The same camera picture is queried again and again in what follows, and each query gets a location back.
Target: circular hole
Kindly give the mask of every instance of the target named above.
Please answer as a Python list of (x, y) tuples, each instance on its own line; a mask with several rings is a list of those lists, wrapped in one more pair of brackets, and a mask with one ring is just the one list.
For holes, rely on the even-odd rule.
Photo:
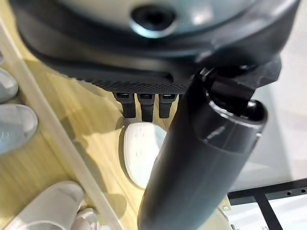
[(159, 25), (164, 21), (164, 15), (161, 12), (149, 12), (145, 20), (152, 25)]

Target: white shoe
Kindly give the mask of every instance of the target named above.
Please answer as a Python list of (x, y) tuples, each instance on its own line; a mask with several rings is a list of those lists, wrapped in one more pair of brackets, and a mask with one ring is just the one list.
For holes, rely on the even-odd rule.
[(26, 144), (37, 130), (33, 110), (21, 104), (0, 105), (0, 154)]
[(52, 185), (38, 195), (5, 230), (70, 230), (84, 199), (72, 181)]
[(166, 131), (152, 123), (134, 123), (124, 137), (124, 158), (130, 179), (145, 189)]

